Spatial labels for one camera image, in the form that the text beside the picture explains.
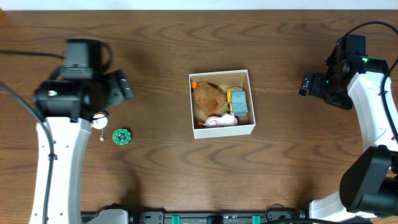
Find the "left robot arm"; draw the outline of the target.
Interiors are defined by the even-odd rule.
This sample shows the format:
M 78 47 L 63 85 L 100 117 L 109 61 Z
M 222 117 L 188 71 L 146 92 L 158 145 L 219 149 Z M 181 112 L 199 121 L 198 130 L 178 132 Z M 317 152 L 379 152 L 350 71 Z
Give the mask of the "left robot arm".
M 64 65 L 34 92 L 39 159 L 31 223 L 81 223 L 83 161 L 95 114 L 133 97 L 111 47 L 68 39 Z

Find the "brown plush toy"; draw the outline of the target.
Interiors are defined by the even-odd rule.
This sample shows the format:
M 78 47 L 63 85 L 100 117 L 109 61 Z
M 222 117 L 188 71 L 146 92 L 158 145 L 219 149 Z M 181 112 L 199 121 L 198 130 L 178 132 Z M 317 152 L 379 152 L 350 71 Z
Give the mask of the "brown plush toy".
M 193 99 L 197 108 L 206 116 L 222 115 L 228 110 L 228 103 L 222 91 L 210 83 L 192 82 Z

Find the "white duck toy pink hat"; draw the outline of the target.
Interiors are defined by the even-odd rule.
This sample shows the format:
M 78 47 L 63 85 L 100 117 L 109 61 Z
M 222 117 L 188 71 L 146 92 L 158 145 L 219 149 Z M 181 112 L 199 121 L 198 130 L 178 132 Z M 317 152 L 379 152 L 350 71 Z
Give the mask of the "white duck toy pink hat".
M 222 128 L 237 126 L 238 119 L 234 113 L 225 113 L 221 116 L 210 116 L 205 121 L 198 121 L 197 124 L 206 128 Z

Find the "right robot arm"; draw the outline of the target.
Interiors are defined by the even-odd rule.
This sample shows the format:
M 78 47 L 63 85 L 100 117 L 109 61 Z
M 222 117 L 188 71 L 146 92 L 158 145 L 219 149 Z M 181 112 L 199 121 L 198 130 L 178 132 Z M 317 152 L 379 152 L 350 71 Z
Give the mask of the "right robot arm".
M 344 110 L 355 109 L 363 153 L 343 174 L 339 190 L 310 202 L 312 219 L 343 222 L 354 217 L 397 215 L 397 109 L 391 94 L 389 67 L 383 59 L 368 57 L 366 38 L 340 38 L 326 59 L 326 73 L 308 72 L 301 97 L 314 96 Z

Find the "grey yellow toy truck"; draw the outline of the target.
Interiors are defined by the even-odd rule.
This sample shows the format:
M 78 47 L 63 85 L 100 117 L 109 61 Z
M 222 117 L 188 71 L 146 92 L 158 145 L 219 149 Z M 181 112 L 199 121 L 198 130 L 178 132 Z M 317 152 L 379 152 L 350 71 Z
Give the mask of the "grey yellow toy truck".
M 246 92 L 239 87 L 232 87 L 226 92 L 229 111 L 235 116 L 243 116 L 248 113 Z

